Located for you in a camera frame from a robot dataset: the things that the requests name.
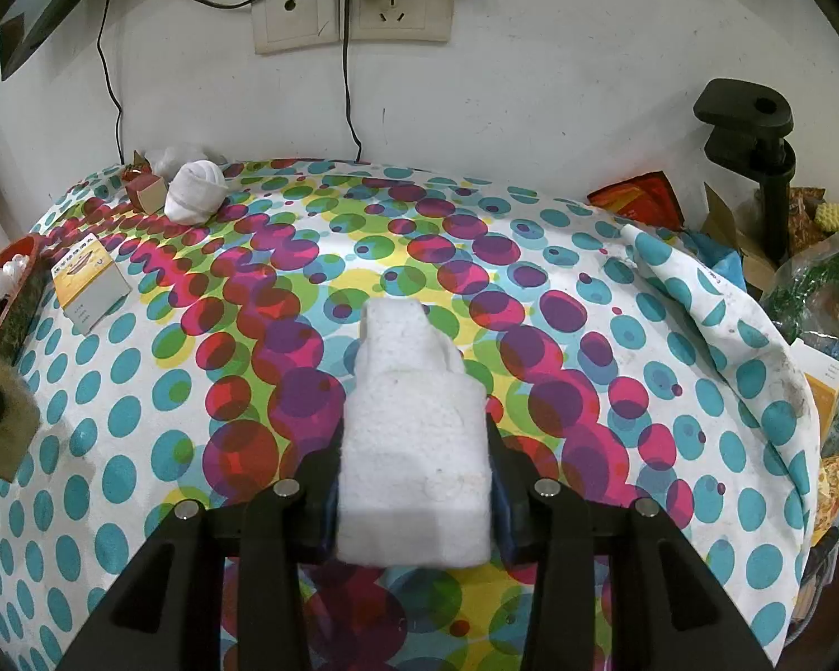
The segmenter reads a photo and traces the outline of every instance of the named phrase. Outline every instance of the white cloth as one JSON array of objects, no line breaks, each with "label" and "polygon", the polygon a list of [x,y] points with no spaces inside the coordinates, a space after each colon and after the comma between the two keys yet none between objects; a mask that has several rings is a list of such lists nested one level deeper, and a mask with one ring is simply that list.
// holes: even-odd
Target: white cloth
[{"label": "white cloth", "polygon": [[345,402],[342,561],[471,567],[491,556],[485,387],[416,300],[368,300]]},{"label": "white cloth", "polygon": [[224,172],[210,160],[184,163],[168,186],[164,215],[177,224],[204,224],[227,196]]}]

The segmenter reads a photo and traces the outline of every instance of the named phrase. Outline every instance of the wall socket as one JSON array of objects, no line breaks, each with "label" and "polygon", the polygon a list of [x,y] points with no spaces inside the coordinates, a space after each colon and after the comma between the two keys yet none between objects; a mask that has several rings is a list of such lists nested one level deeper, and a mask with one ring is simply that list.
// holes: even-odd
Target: wall socket
[{"label": "wall socket", "polygon": [[453,22],[454,0],[351,0],[349,38],[447,42]]},{"label": "wall socket", "polygon": [[255,53],[339,41],[339,0],[260,0],[251,14]]}]

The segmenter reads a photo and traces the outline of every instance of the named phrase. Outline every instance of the white wall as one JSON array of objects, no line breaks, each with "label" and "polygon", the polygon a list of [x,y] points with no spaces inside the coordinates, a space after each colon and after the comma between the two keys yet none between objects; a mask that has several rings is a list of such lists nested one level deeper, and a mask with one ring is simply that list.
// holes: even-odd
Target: white wall
[{"label": "white wall", "polygon": [[[11,237],[117,158],[102,8],[82,1],[0,81]],[[256,56],[248,10],[184,0],[113,0],[103,42],[128,154],[181,141],[230,159],[354,154],[337,46]],[[706,162],[692,105],[711,78],[760,81],[792,103],[794,183],[839,199],[839,39],[812,0],[457,0],[449,44],[358,42],[351,73],[366,158],[573,196],[664,169],[694,224],[703,178],[734,203],[751,185]]]}]

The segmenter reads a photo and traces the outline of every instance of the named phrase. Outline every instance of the yellow sponge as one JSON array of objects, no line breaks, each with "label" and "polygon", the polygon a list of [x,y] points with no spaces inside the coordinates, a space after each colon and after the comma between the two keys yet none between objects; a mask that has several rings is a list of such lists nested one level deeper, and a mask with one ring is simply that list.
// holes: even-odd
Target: yellow sponge
[{"label": "yellow sponge", "polygon": [[839,204],[818,205],[814,223],[824,231],[839,231]]}]

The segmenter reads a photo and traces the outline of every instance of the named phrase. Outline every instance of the colorful tablecloth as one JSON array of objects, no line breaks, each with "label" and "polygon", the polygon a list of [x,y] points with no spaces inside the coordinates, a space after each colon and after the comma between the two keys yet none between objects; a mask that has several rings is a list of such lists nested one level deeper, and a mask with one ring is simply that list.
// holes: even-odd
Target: colorful tablecloth
[{"label": "colorful tablecloth", "polygon": [[[247,500],[324,446],[373,295],[427,305],[544,475],[589,499],[658,500],[779,656],[818,432],[802,375],[748,296],[631,224],[522,187],[323,160],[225,174],[232,193],[206,227],[136,214],[117,169],[35,227],[54,257],[96,233],[134,289],[88,336],[48,289],[18,363],[44,418],[16,481],[0,480],[0,646],[22,671],[55,666],[181,498]],[[606,564],[596,577],[604,668]],[[306,568],[315,666],[519,668],[533,579],[497,558]]]}]

